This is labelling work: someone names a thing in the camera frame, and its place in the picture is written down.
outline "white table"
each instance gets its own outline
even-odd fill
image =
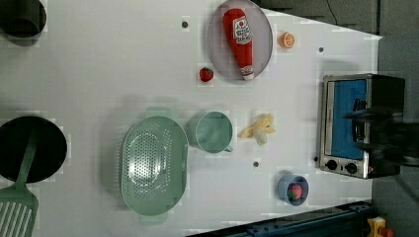
[[[232,84],[215,71],[203,85],[199,69],[214,69],[206,24],[221,2],[48,1],[38,46],[0,39],[2,122],[38,113],[70,144],[62,169],[30,185],[40,200],[34,236],[182,236],[371,198],[371,181],[322,172],[313,157],[323,75],[376,72],[379,37],[266,11],[274,40],[291,31],[296,46],[274,44],[252,82]],[[169,107],[180,124],[198,110],[225,111],[236,131],[272,113],[278,132],[263,147],[234,138],[231,154],[191,148],[181,201],[163,224],[143,226],[124,205],[118,164],[124,136],[149,106]],[[275,195],[286,171],[309,181],[302,206]],[[10,184],[1,178],[0,188]]]

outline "toaster oven knob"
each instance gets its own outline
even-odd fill
[[[329,160],[326,163],[327,168],[329,168],[330,170],[336,170],[336,168],[338,167],[338,163],[336,163],[336,161],[334,160]]]
[[[345,169],[351,175],[357,173],[357,171],[358,171],[357,165],[355,165],[354,163],[349,163],[347,166],[345,166]]]

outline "frying pan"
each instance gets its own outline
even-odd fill
[[[36,183],[55,174],[67,154],[61,130],[51,121],[39,117],[12,119],[0,127],[0,175],[16,181],[32,127],[39,127],[37,153],[27,183]]]

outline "spatula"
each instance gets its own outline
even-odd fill
[[[30,237],[38,211],[38,199],[26,180],[38,147],[38,129],[34,127],[26,147],[16,183],[0,191],[0,237]]]

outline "small bowl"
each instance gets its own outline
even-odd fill
[[[288,195],[288,189],[292,185],[300,185],[302,187],[302,194],[299,199],[292,199]],[[278,182],[278,197],[291,204],[291,205],[301,205],[305,202],[308,196],[308,182],[303,176],[297,175],[284,175]]]

